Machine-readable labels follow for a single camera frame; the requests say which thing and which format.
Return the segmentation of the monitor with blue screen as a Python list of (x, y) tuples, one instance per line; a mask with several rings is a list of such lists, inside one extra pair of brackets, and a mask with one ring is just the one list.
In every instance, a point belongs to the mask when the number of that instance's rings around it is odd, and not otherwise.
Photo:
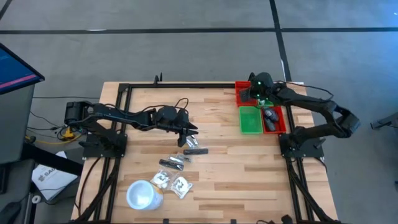
[(0, 43), (0, 95), (44, 80), (41, 73)]

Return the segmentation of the black comb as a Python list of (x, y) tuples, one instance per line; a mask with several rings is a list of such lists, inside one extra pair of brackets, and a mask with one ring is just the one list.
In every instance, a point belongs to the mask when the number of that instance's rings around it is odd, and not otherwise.
[(207, 148), (199, 148), (199, 149), (184, 149), (183, 150), (184, 155), (203, 155), (203, 154), (208, 154), (208, 149)]
[(168, 167), (168, 168), (179, 170), (179, 171), (183, 171), (183, 168), (184, 168), (184, 165), (181, 163), (174, 162), (174, 161), (166, 161), (164, 159), (160, 159), (159, 164), (164, 167)]

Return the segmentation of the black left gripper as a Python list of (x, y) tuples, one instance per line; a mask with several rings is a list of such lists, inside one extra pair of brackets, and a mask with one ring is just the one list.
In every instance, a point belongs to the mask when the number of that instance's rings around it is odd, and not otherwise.
[(194, 124), (188, 121), (171, 121), (170, 124), (171, 132), (178, 133), (178, 147), (185, 145), (187, 141), (187, 134), (191, 133), (191, 129), (198, 129)]

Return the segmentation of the clear bag of cotton balls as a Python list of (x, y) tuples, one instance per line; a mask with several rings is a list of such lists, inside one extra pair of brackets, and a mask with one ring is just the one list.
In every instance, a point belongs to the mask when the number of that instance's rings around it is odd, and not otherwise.
[(160, 189), (167, 189), (173, 176), (174, 174), (171, 171), (159, 169), (150, 182)]
[(177, 176), (171, 183), (170, 190), (173, 191), (179, 199), (183, 199), (192, 187), (193, 184), (188, 182), (184, 177)]

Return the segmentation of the white plastic cup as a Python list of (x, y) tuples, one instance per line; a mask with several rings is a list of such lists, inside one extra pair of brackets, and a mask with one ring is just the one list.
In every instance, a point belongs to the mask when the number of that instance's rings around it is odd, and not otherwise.
[(127, 204), (135, 210), (156, 210), (163, 201), (163, 191), (146, 180), (132, 183), (126, 192)]

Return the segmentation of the clear bag of silver items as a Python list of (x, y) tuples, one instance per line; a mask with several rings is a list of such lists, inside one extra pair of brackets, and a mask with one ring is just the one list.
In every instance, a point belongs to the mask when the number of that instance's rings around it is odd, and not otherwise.
[(190, 157), (187, 157), (186, 155), (183, 155), (183, 154), (171, 155), (168, 157), (168, 160), (179, 163), (179, 164), (184, 164), (185, 162), (188, 162), (188, 163), (192, 162), (192, 159)]

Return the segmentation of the grey cabinet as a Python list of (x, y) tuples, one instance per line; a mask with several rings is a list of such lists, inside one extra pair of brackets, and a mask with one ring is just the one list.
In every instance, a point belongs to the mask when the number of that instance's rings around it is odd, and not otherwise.
[(0, 164), (21, 158), (34, 87), (0, 95)]

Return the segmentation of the black stand beam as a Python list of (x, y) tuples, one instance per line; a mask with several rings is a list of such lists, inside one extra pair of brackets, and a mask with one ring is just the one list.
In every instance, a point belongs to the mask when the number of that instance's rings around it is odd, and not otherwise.
[(80, 176), (83, 165), (73, 160), (57, 156), (35, 145), (24, 143), (22, 148), (21, 159), (32, 159), (37, 164), (48, 166), (69, 174)]

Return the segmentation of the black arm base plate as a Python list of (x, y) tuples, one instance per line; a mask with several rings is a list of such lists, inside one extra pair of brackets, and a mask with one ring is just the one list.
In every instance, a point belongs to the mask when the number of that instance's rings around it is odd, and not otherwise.
[(287, 158), (321, 158), (324, 156), (322, 149), (322, 144), (324, 142), (324, 138), (313, 138), (305, 140), (303, 143), (296, 143), (289, 139), (288, 134), (281, 134), (279, 136), (281, 154), (283, 157)]
[(124, 157), (127, 144), (127, 135), (116, 133), (116, 142), (111, 142), (103, 136), (89, 134), (85, 141), (79, 142), (83, 147), (83, 157), (105, 157), (120, 158)]

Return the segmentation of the black aluminium table frame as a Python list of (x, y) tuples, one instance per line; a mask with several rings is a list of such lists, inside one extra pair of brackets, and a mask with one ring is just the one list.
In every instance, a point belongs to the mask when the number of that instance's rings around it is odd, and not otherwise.
[(159, 160), (180, 148), (176, 134), (124, 127), (127, 148), (118, 162), (116, 183), (89, 223), (280, 223), (284, 215), (296, 221), (317, 220), (289, 178), (278, 135), (241, 133), (234, 83), (106, 82), (100, 102), (118, 102), (131, 111), (150, 105), (184, 106), (198, 128), (198, 142), (209, 152), (185, 164), (182, 175), (193, 187), (183, 199), (165, 191), (158, 209), (135, 210), (126, 201), (128, 187), (151, 179)]

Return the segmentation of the black stand foot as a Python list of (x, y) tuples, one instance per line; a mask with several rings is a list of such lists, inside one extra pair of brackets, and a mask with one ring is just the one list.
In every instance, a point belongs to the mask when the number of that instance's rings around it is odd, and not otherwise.
[(380, 129), (385, 126), (398, 129), (398, 112), (396, 112), (392, 115), (389, 115), (385, 118), (377, 119), (377, 120), (373, 121), (372, 123), (370, 123), (370, 126), (371, 126), (371, 129), (373, 129), (373, 130)]

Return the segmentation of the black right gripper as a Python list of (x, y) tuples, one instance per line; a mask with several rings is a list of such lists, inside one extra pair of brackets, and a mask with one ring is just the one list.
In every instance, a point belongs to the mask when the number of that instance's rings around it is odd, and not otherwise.
[(240, 90), (240, 99), (242, 102), (257, 103), (257, 100), (264, 99), (264, 82), (255, 80), (251, 82), (249, 88)]

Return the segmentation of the white paper box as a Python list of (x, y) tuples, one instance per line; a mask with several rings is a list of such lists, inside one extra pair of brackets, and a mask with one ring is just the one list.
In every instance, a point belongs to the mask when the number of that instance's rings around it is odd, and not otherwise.
[(41, 164), (32, 171), (32, 181), (46, 200), (52, 200), (77, 177)]

